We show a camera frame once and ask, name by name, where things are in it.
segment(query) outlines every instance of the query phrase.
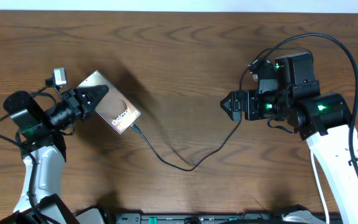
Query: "wood grain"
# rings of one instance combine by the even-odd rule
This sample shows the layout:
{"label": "wood grain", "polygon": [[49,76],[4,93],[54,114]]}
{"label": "wood grain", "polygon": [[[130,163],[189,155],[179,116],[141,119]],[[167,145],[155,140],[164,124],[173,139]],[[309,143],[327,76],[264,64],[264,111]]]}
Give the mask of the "wood grain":
{"label": "wood grain", "polygon": [[[248,63],[305,32],[335,36],[358,64],[356,14],[0,11],[0,116],[9,94],[41,88],[55,67],[66,68],[71,87],[99,70],[140,108],[137,124],[158,152],[190,167],[236,125],[219,102],[238,88]],[[322,92],[336,91],[352,106],[354,77],[339,48],[316,38],[290,46],[309,48]],[[244,89],[256,86],[247,75]],[[12,121],[0,125],[10,137],[15,130]],[[322,211],[306,143],[266,121],[244,121],[194,172],[167,167],[136,133],[120,136],[97,116],[78,123],[66,144],[62,199],[73,212],[98,202],[145,213],[235,213],[296,203]],[[337,212],[320,176],[328,207]],[[18,150],[0,140],[0,219],[11,214],[23,177]]]}

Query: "white cable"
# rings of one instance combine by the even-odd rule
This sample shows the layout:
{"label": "white cable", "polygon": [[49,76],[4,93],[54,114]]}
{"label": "white cable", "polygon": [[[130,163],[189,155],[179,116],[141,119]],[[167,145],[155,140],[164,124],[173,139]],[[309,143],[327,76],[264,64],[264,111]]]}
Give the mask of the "white cable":
{"label": "white cable", "polygon": [[329,214],[328,214],[328,208],[326,201],[324,199],[323,190],[321,189],[320,180],[318,179],[317,169],[316,169],[316,162],[314,161],[314,154],[312,151],[310,151],[310,161],[311,166],[313,167],[314,177],[316,179],[317,189],[320,194],[321,203],[323,204],[324,213],[326,215],[326,223],[329,224]]}

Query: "wooden tabletop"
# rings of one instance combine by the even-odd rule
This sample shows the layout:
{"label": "wooden tabletop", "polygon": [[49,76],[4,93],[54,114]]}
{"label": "wooden tabletop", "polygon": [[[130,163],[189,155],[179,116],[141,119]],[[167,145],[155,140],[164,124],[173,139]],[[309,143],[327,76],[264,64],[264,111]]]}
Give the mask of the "wooden tabletop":
{"label": "wooden tabletop", "polygon": [[[137,125],[158,153],[189,168],[236,125],[219,102],[238,89],[251,60],[306,32],[339,39],[358,66],[357,14],[0,11],[0,117],[7,96],[42,88],[53,68],[66,68],[71,88],[99,70],[141,110]],[[321,92],[338,92],[352,107],[354,75],[340,48],[316,37],[286,47],[309,48]],[[246,75],[243,87],[257,83]],[[10,138],[16,129],[10,119],[0,124]],[[308,146],[266,120],[243,121],[193,172],[162,164],[138,134],[119,135],[96,114],[65,141],[62,200],[72,212],[96,203],[144,213],[241,213],[298,203],[322,211]],[[0,219],[12,213],[24,173],[18,148],[0,140]],[[337,212],[319,174],[329,210]]]}

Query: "green light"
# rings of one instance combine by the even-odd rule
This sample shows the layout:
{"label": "green light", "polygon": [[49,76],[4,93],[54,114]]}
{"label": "green light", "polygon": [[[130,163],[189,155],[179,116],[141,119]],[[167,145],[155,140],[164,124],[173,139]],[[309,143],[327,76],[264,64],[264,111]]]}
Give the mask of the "green light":
{"label": "green light", "polygon": [[324,109],[326,108],[326,107],[323,106],[323,105],[318,105],[317,107],[318,107],[319,110],[324,110]]}

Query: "white background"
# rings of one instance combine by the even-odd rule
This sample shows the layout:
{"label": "white background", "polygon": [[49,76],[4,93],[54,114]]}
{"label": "white background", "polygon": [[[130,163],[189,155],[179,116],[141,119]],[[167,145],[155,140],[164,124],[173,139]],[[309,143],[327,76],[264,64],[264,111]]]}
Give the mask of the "white background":
{"label": "white background", "polygon": [[358,13],[358,0],[0,0],[0,9]]}

